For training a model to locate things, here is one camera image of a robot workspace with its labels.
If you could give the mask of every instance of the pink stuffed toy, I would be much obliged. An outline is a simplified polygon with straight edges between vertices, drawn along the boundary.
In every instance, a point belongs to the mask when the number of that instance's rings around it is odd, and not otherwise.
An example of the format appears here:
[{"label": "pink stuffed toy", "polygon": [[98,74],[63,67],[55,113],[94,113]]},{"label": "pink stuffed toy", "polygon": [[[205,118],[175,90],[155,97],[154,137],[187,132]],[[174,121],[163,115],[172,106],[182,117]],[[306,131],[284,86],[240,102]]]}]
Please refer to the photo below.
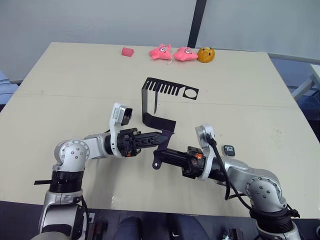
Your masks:
[{"label": "pink stuffed toy", "polygon": [[188,61],[198,58],[198,55],[191,51],[190,47],[180,47],[178,51],[174,54],[174,58],[179,61]]},{"label": "pink stuffed toy", "polygon": [[170,53],[171,45],[160,44],[157,48],[149,52],[152,59],[168,59],[172,61],[172,55]]}]

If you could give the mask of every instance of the white table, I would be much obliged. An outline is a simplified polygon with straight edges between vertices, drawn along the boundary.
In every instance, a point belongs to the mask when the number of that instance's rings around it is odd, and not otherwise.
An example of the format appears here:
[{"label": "white table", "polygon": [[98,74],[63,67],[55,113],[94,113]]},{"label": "white table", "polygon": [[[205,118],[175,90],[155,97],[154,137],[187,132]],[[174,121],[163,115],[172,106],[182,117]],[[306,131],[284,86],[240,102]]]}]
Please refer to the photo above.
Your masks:
[{"label": "white table", "polygon": [[[151,47],[52,43],[0,113],[0,200],[42,204],[57,143],[108,128],[114,102],[133,108],[128,128],[143,133],[141,87],[147,77],[199,88],[196,101],[159,94],[157,116],[177,121],[169,147],[198,147],[194,127],[214,127],[219,147],[274,172],[302,218],[318,218],[320,145],[268,55],[217,50],[214,61],[167,64],[151,60]],[[83,192],[90,208],[249,216],[212,180],[183,177],[181,169],[152,168],[153,149],[137,157],[87,162]]]}]

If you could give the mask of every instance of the small pink object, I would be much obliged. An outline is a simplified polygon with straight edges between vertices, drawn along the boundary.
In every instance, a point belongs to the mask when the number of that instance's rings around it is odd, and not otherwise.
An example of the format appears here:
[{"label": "small pink object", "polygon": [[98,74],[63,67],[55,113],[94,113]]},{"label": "small pink object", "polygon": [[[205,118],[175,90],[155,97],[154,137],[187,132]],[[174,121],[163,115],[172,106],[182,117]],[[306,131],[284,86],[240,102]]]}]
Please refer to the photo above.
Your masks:
[{"label": "small pink object", "polygon": [[132,48],[123,47],[121,55],[131,57],[134,54],[134,50]]},{"label": "small pink object", "polygon": [[179,61],[189,61],[198,58],[198,55],[191,51],[190,47],[180,47],[174,54],[174,58]]},{"label": "small pink object", "polygon": [[172,55],[170,53],[171,45],[160,44],[157,48],[149,52],[152,59],[168,59],[172,60]]}]

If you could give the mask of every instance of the black comb-shaped part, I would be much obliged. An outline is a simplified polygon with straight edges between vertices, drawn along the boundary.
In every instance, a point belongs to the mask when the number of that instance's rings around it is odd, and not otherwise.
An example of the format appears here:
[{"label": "black comb-shaped part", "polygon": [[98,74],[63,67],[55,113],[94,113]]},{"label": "black comb-shaped part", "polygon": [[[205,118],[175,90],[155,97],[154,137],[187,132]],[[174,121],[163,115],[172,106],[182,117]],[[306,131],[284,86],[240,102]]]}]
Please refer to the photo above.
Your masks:
[{"label": "black comb-shaped part", "polygon": [[[165,81],[153,77],[148,77],[141,89],[142,94],[142,122],[147,125],[150,128],[158,129],[158,130],[166,130],[169,132],[174,132],[176,122],[161,118],[152,116],[148,113],[148,91],[155,92],[155,99],[154,99],[154,113],[157,111],[158,106],[158,93],[168,94],[168,95],[174,95],[178,96],[180,89],[184,88],[184,92],[182,97],[187,99],[196,100],[198,97],[199,89],[187,86],[184,84],[171,82],[171,81]],[[193,90],[196,95],[194,97],[189,97],[186,95],[187,90]]]}]

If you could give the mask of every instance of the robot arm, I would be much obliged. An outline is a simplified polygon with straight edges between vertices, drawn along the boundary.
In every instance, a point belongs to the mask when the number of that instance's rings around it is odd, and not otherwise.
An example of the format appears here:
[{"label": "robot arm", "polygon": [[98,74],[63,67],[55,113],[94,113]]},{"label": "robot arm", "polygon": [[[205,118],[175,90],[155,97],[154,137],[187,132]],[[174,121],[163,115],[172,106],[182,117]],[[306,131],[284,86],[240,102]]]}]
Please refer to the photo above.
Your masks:
[{"label": "robot arm", "polygon": [[[239,160],[222,159],[210,125],[195,128],[202,150],[189,146],[187,152],[180,152],[167,148],[171,132],[141,134],[136,128],[122,130],[122,126],[129,123],[131,113],[131,108],[116,103],[109,121],[110,131],[57,145],[54,150],[57,164],[53,166],[51,180],[35,182],[50,184],[38,227],[40,234],[59,232],[67,239],[85,239],[88,211],[85,214],[86,203],[81,186],[87,160],[109,155],[133,157],[143,148],[158,146],[153,152],[154,169],[167,163],[181,167],[185,177],[202,181],[213,179],[226,186],[226,200],[232,188],[235,196],[249,209],[251,217],[257,220],[256,227],[263,239],[301,239],[297,226],[291,220],[299,214],[287,204],[278,178],[268,170],[251,168]],[[251,206],[241,196],[248,196]]]},{"label": "robot arm", "polygon": [[87,207],[81,187],[87,160],[110,155],[133,157],[142,148],[155,147],[167,141],[168,138],[159,132],[141,134],[136,128],[122,130],[131,115],[131,108],[115,103],[109,121],[110,130],[84,139],[62,141],[56,146],[54,157],[57,163],[52,167],[51,180],[34,183],[50,184],[39,221],[40,234],[58,232],[67,239],[85,239],[89,214],[85,213]]},{"label": "robot arm", "polygon": [[[291,217],[299,217],[298,211],[287,204],[277,176],[268,170],[251,168],[239,160],[222,159],[212,127],[203,124],[195,130],[203,151],[191,146],[187,152],[155,150],[157,167],[154,162],[153,168],[159,169],[159,162],[164,162],[181,167],[185,177],[216,180],[226,186],[226,200],[230,199],[232,188],[235,197],[249,209],[250,216],[257,221],[256,227],[262,239],[300,240],[298,228],[291,220]],[[251,206],[241,196],[249,197]]]}]

